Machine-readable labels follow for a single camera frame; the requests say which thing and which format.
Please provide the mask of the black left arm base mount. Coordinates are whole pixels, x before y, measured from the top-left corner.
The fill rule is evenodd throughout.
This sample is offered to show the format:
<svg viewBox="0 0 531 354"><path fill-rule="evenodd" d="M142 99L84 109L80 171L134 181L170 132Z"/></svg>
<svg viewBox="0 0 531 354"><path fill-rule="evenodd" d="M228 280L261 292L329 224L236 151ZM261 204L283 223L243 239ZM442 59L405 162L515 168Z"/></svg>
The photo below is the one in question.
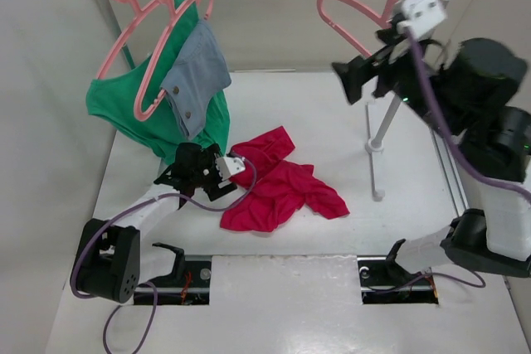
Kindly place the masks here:
<svg viewBox="0 0 531 354"><path fill-rule="evenodd" d="M187 255L177 246L153 243L140 253L139 286L135 288L133 304L207 306L211 280L211 256Z"/></svg>

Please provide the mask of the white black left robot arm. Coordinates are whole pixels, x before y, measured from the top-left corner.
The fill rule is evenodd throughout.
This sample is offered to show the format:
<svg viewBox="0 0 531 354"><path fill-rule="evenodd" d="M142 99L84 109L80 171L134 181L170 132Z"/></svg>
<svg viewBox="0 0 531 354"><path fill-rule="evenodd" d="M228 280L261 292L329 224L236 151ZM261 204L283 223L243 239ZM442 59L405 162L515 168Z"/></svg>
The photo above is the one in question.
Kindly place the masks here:
<svg viewBox="0 0 531 354"><path fill-rule="evenodd" d="M215 201L236 190L231 178L246 170L242 157L224 155L218 145L178 145L173 164L129 209L108 220L85 223L71 271L77 298L104 298L126 303L140 285L177 284L186 273L182 249L161 242L144 254L142 241L165 217L193 201L196 190Z"/></svg>

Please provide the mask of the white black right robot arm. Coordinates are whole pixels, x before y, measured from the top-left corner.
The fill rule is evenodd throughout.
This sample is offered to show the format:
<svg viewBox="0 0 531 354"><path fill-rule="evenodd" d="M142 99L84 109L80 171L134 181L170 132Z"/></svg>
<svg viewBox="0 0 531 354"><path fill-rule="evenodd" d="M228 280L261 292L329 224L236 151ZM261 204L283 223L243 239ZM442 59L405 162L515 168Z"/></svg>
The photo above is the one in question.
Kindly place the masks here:
<svg viewBox="0 0 531 354"><path fill-rule="evenodd" d="M481 206L416 240L397 241L383 262L392 282L442 264L526 279L530 275L530 115L509 101L528 71L506 45L484 37L463 41L451 61L430 69L405 24L378 31L383 48L369 57L334 62L349 103L363 86L373 96L393 93L441 137L454 161L479 186Z"/></svg>

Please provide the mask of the red t shirt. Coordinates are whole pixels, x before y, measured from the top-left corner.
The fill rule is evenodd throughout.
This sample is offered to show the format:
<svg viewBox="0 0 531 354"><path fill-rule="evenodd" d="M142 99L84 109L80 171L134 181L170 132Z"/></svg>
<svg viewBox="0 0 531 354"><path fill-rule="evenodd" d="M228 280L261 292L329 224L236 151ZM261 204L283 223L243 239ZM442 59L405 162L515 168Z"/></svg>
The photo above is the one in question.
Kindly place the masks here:
<svg viewBox="0 0 531 354"><path fill-rule="evenodd" d="M295 144L284 127L237 143L231 150L251 161L256 171L248 168L231 179L251 192L236 207L223 213L221 228L271 233L303 206L327 220L349 214L340 195L314 177L312 165L286 159L294 152Z"/></svg>

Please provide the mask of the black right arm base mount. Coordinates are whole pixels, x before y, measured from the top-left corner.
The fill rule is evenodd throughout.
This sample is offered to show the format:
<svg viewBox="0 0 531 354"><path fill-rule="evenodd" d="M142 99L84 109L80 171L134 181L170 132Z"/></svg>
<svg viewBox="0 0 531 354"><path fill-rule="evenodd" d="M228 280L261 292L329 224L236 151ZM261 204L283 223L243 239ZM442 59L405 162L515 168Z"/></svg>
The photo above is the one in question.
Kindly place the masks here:
<svg viewBox="0 0 531 354"><path fill-rule="evenodd" d="M438 304L430 273L414 274L396 263L405 239L397 241L386 256L357 258L363 304Z"/></svg>

